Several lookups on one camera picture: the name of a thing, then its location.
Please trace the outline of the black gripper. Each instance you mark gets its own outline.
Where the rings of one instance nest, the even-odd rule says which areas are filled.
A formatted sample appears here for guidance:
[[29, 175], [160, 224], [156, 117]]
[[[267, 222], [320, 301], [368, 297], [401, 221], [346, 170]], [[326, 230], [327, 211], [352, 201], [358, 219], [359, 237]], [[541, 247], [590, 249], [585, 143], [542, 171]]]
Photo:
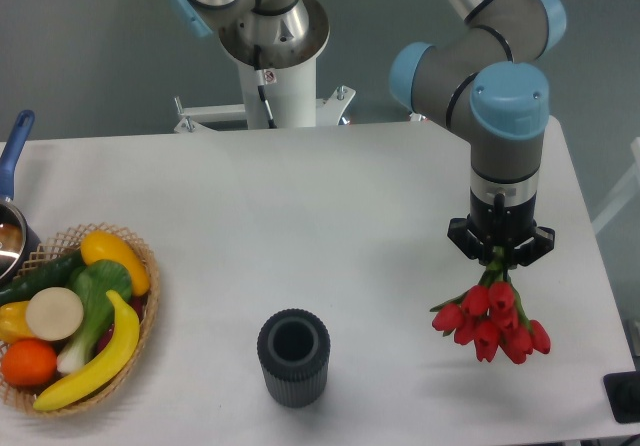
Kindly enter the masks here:
[[493, 246], [506, 249], [508, 269], [529, 266], [554, 249], [554, 229], [535, 223], [537, 196], [515, 206], [495, 207], [470, 194], [470, 215], [452, 218], [447, 237], [470, 260], [488, 265], [494, 256]]

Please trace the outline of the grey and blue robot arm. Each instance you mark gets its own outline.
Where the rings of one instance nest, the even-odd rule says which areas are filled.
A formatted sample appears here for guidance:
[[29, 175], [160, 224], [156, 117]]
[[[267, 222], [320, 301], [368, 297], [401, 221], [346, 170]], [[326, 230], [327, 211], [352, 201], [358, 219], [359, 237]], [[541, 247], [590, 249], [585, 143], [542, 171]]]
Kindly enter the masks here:
[[[534, 218], [549, 85], [534, 61], [566, 29], [559, 0], [449, 0], [466, 24], [439, 48], [403, 48], [389, 73], [392, 96], [468, 142], [470, 211], [449, 239], [470, 259], [527, 266], [553, 249]], [[321, 119], [316, 60], [330, 27], [316, 0], [169, 0], [199, 37], [217, 35], [238, 67], [252, 129], [314, 127]]]

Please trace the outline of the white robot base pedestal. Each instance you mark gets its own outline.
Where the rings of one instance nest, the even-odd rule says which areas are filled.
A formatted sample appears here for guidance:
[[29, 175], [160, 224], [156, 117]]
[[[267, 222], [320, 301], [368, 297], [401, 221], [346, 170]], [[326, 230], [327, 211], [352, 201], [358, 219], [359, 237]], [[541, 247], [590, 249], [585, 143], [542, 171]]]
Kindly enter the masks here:
[[317, 0], [297, 0], [287, 11], [250, 11], [217, 35], [235, 63], [241, 104], [183, 107], [175, 98], [176, 133], [203, 132], [207, 123], [245, 121], [250, 129], [346, 125], [345, 111], [356, 91], [339, 85], [317, 96], [316, 61], [330, 34], [327, 14]]

